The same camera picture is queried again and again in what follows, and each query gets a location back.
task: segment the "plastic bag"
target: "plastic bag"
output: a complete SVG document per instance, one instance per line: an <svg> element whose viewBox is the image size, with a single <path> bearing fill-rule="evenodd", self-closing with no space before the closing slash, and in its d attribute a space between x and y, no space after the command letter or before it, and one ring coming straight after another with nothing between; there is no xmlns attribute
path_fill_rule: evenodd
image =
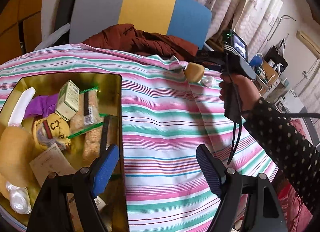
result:
<svg viewBox="0 0 320 232"><path fill-rule="evenodd" d="M18 214L30 214L31 205L27 188L20 188L7 181L6 188L9 191L10 207Z"/></svg>
<svg viewBox="0 0 320 232"><path fill-rule="evenodd" d="M79 111L70 120L69 139L103 125L98 111L97 91L98 88L94 87L80 92Z"/></svg>
<svg viewBox="0 0 320 232"><path fill-rule="evenodd" d="M40 95L31 100L24 113L24 119L28 117L48 117L54 113L59 94L54 95Z"/></svg>
<svg viewBox="0 0 320 232"><path fill-rule="evenodd" d="M118 121L112 115L100 114L103 125L97 129L87 132L84 139L83 161L86 166L90 166L95 158L100 157L101 150L106 150L110 144L117 143ZM101 139L106 135L105 143L101 148Z"/></svg>

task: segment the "red blanket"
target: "red blanket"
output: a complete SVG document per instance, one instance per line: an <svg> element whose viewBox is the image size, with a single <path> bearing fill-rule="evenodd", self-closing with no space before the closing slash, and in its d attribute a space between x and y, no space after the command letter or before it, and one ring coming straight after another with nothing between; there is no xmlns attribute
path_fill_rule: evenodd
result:
<svg viewBox="0 0 320 232"><path fill-rule="evenodd" d="M291 123L302 135L306 135L299 119L292 120ZM288 184L281 190L278 199L289 232L303 232L311 221L312 214L304 205L291 184Z"/></svg>
<svg viewBox="0 0 320 232"><path fill-rule="evenodd" d="M138 55L159 55L169 59L173 55L180 61L191 62L198 47L175 36L148 33L137 30L132 24L118 24L86 39L84 44L92 47L115 49Z"/></svg>

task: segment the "pink and green striped fabric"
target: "pink and green striped fabric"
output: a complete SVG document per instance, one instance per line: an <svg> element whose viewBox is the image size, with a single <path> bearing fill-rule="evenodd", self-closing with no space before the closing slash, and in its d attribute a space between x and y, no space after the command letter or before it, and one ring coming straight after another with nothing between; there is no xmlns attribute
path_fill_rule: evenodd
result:
<svg viewBox="0 0 320 232"><path fill-rule="evenodd" d="M205 144L224 163L233 123L213 88L189 84L172 58L143 57L121 51L68 44L28 53L0 66L0 108L16 83L36 74L117 73L122 76L122 133L130 231L206 231L219 200L211 194L196 161ZM242 174L260 172L273 179L277 168L243 130L231 166ZM243 214L245 198L238 216ZM3 216L18 230L25 227Z"/></svg>

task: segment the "small monitor screen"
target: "small monitor screen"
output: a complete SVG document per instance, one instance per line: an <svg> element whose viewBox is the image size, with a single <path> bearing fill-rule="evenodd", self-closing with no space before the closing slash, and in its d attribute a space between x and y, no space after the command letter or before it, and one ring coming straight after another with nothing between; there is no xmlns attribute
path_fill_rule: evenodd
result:
<svg viewBox="0 0 320 232"><path fill-rule="evenodd" d="M235 50L237 50L244 59L247 59L245 53L245 44L236 35L233 35L233 45Z"/></svg>

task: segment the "paper label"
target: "paper label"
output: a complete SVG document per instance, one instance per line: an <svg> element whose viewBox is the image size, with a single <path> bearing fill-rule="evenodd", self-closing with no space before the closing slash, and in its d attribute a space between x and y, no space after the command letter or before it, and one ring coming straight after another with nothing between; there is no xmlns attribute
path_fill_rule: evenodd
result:
<svg viewBox="0 0 320 232"><path fill-rule="evenodd" d="M84 125L94 124L92 106L88 107L89 114L84 116Z"/></svg>
<svg viewBox="0 0 320 232"><path fill-rule="evenodd" d="M79 110L79 88L70 80L67 82L65 102L73 110Z"/></svg>
<svg viewBox="0 0 320 232"><path fill-rule="evenodd" d="M32 160L30 166L41 187L51 172L56 172L59 176L76 173L55 143Z"/></svg>

